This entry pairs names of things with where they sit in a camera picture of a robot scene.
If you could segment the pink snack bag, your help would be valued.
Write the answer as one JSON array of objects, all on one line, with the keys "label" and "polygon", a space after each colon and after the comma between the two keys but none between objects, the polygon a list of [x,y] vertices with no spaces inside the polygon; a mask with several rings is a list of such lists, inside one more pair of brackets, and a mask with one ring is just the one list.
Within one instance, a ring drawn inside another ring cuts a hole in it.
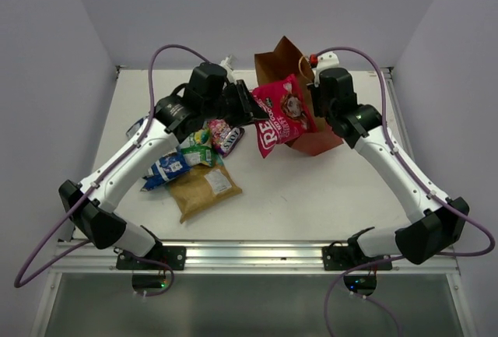
[{"label": "pink snack bag", "polygon": [[317,132],[294,74],[255,88],[252,96],[268,115],[267,120],[256,123],[258,149],[263,158],[277,145],[296,140],[305,133]]}]

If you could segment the red paper bag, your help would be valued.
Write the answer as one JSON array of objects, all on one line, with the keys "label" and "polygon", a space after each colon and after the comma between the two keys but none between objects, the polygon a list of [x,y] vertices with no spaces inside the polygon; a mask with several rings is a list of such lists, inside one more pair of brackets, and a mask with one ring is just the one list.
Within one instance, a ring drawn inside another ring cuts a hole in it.
[{"label": "red paper bag", "polygon": [[284,80],[288,75],[295,75],[300,85],[303,101],[310,110],[317,131],[304,133],[299,138],[287,142],[289,148],[308,156],[317,156],[343,144],[342,139],[331,130],[325,119],[314,116],[312,97],[307,84],[314,82],[315,74],[307,57],[288,37],[283,36],[273,51],[256,54],[254,67],[259,86]]}]

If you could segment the large blue chip bag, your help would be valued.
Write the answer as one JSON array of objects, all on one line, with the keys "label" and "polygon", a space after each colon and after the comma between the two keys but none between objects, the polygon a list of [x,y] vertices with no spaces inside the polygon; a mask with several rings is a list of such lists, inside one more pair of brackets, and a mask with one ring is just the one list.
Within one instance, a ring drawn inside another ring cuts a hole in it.
[{"label": "large blue chip bag", "polygon": [[161,156],[143,174],[144,185],[141,191],[152,191],[162,187],[169,182],[184,176],[191,170],[181,148],[177,146],[174,150]]}]

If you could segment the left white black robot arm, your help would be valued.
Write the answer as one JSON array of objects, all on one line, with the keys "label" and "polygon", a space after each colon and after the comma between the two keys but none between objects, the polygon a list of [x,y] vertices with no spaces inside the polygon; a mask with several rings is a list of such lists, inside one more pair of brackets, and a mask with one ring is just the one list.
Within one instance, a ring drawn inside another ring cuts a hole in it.
[{"label": "left white black robot arm", "polygon": [[242,80],[231,82],[221,65],[203,62],[188,82],[153,101],[142,126],[102,167],[80,182],[65,181],[58,192],[70,220],[98,249],[114,247],[134,255],[144,269],[161,261],[159,240],[115,210],[131,186],[162,155],[213,119],[231,127],[268,120]]}]

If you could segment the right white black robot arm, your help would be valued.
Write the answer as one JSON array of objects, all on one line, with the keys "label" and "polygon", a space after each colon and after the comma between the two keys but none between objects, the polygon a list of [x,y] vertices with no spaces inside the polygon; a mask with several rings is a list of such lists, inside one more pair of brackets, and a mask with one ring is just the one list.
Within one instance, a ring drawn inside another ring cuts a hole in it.
[{"label": "right white black robot arm", "polygon": [[401,204],[409,224],[369,227],[348,239],[348,263],[366,268],[382,255],[401,255],[420,265],[454,244],[461,236],[468,203],[450,198],[413,163],[383,127],[383,116],[370,104],[360,104],[351,74],[344,68],[326,68],[309,85],[314,113],[361,155],[381,176]]}]

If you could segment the purple Fox's candy bag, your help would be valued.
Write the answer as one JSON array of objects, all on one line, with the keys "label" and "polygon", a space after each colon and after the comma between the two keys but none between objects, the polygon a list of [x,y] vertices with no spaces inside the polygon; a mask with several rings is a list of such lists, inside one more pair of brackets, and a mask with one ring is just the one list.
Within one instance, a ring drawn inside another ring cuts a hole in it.
[{"label": "purple Fox's candy bag", "polygon": [[209,121],[208,130],[211,134],[212,147],[222,158],[232,153],[245,134],[244,128],[230,127],[221,119]]}]

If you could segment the green Fox's candy bag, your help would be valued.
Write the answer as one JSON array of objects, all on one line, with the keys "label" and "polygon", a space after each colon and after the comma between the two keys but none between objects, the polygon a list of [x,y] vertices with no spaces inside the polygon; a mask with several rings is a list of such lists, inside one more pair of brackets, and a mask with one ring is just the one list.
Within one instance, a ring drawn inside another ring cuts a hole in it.
[{"label": "green Fox's candy bag", "polygon": [[208,146],[191,146],[182,148],[181,153],[186,163],[193,167],[203,165],[213,167],[215,165],[215,156],[211,147]]}]

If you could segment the brown kraft snack bag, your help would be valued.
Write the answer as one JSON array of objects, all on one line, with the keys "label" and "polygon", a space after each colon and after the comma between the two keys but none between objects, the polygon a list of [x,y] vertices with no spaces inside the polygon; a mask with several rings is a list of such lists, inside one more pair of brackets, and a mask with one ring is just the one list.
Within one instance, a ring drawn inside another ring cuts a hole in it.
[{"label": "brown kraft snack bag", "polygon": [[180,223],[243,192],[222,164],[194,166],[167,188],[181,212]]}]

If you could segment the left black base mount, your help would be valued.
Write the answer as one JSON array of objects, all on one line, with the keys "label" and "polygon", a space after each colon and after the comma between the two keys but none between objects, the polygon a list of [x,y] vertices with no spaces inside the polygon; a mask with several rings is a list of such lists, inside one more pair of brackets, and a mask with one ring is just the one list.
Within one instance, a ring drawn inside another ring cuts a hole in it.
[{"label": "left black base mount", "polygon": [[123,251],[117,257],[115,268],[132,272],[132,288],[143,297],[159,296],[168,291],[176,272],[183,271],[186,247],[155,247],[144,258]]}]

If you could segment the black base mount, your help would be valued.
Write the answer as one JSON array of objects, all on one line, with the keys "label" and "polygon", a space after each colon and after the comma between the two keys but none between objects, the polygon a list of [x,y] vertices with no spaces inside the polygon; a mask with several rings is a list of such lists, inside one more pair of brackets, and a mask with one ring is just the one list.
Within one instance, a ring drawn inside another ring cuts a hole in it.
[{"label": "black base mount", "polygon": [[186,247],[155,247],[144,258],[123,251],[117,257],[115,268],[132,272],[132,288],[143,297],[159,296],[168,291],[176,272],[183,271]]},{"label": "black base mount", "polygon": [[393,268],[390,262],[382,264],[375,263],[383,260],[383,256],[367,257],[360,249],[350,247],[348,244],[339,241],[332,242],[330,245],[323,247],[321,252],[325,271],[345,272],[358,265],[374,263],[374,265],[363,269],[363,271],[366,271],[366,274],[354,275],[350,272],[342,279],[348,291],[364,296],[371,295],[377,288],[378,271],[391,271]]}]

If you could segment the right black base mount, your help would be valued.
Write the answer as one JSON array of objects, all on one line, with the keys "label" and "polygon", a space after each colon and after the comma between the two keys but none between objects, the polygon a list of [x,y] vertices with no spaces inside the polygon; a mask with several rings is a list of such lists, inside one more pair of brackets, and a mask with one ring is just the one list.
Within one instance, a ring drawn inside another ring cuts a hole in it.
[{"label": "right black base mount", "polygon": [[378,271],[391,271],[393,268],[390,262],[382,264],[375,263],[383,260],[383,256],[367,257],[360,249],[350,247],[348,244],[339,241],[332,242],[330,245],[323,247],[321,252],[325,271],[345,272],[358,265],[374,263],[374,265],[363,269],[363,271],[366,271],[366,274],[354,275],[350,272],[342,279],[348,291],[364,296],[371,295],[377,288]]}]

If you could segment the aluminium rail frame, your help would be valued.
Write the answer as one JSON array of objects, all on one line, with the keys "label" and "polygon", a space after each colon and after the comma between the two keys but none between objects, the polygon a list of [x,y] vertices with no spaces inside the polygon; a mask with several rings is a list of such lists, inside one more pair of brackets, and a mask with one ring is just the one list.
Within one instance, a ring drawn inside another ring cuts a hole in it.
[{"label": "aluminium rail frame", "polygon": [[[42,336],[47,331],[49,318],[65,273],[105,273],[117,272],[117,257],[120,249],[99,250],[91,244],[77,240],[78,248],[69,243],[59,243],[56,247],[57,260],[48,270],[37,316],[31,331],[32,336]],[[374,265],[358,265],[345,272],[325,271],[321,249],[331,243],[319,240],[277,241],[277,240],[165,240],[164,246],[186,247],[186,262],[183,271],[187,274],[226,274],[226,275],[354,275],[366,274],[364,268]],[[468,304],[461,286],[461,273],[454,255],[436,256],[421,265],[414,265],[397,255],[385,255],[382,264],[390,262],[391,271],[378,271],[377,279],[386,275],[442,275],[450,290],[451,301],[458,316],[458,322],[465,336],[477,334],[475,323],[470,315]]]}]

